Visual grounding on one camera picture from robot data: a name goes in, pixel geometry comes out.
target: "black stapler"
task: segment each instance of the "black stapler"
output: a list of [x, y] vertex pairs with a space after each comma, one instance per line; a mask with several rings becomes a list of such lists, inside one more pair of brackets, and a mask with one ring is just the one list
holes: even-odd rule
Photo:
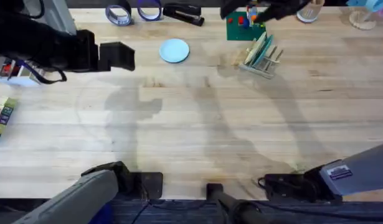
[[201, 7], [190, 4], [167, 3], [164, 5], [163, 14], [196, 26], [202, 26], [205, 21], [201, 17]]

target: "blue tape roll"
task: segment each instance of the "blue tape roll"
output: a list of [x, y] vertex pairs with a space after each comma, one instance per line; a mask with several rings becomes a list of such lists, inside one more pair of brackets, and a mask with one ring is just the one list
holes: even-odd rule
[[[126, 12], [125, 16], [116, 15], [111, 9], [122, 9]], [[110, 5], [105, 8], [105, 16], [109, 21], [117, 26], [128, 26], [131, 24], [131, 8], [126, 0], [121, 1], [121, 5]]]
[[[154, 15], [147, 14], [141, 10], [141, 3], [143, 1], [149, 1], [151, 3], [157, 4], [159, 12]], [[158, 21], [161, 19], [162, 16], [162, 4], [160, 0], [137, 0], [137, 12], [139, 13], [140, 17], [143, 18], [145, 21]]]

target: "wooden table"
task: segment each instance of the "wooden table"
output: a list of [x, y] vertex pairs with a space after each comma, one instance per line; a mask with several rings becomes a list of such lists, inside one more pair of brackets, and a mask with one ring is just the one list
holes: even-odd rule
[[[383, 143], [383, 19], [350, 26], [349, 9], [324, 8], [313, 24], [267, 24], [285, 53], [273, 80], [230, 66], [246, 42], [226, 41], [218, 9], [196, 27], [171, 18], [110, 24], [103, 9], [72, 9], [97, 42], [136, 50], [136, 70], [68, 73], [40, 88], [0, 85], [19, 99], [0, 139], [0, 198], [53, 197], [92, 166], [123, 161], [161, 171], [164, 198], [204, 198], [221, 182], [263, 199], [251, 178], [303, 172]], [[161, 43], [184, 39], [188, 59], [162, 61]], [[383, 200], [383, 191], [348, 200]]]

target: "blue plate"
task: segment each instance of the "blue plate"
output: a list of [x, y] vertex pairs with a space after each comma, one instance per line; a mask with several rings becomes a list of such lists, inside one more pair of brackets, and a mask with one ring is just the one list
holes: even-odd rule
[[262, 50], [259, 51], [259, 57], [258, 59], [256, 59], [256, 61], [254, 61], [254, 63], [252, 64], [251, 67], [255, 68], [258, 63], [264, 58], [265, 54], [266, 54], [266, 51], [268, 50], [268, 48], [271, 46], [272, 44], [272, 40], [273, 40], [273, 35], [271, 35], [266, 41], [265, 43], [263, 44], [262, 46]]
[[181, 39], [165, 40], [159, 48], [161, 58], [169, 63], [182, 62], [190, 53], [190, 48]]

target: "label sticker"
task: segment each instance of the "label sticker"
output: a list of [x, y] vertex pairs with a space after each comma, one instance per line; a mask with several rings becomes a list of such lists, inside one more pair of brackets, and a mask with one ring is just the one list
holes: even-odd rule
[[353, 175], [352, 171], [347, 165], [337, 166], [335, 168], [329, 169], [327, 170], [327, 174], [331, 180], [339, 180]]

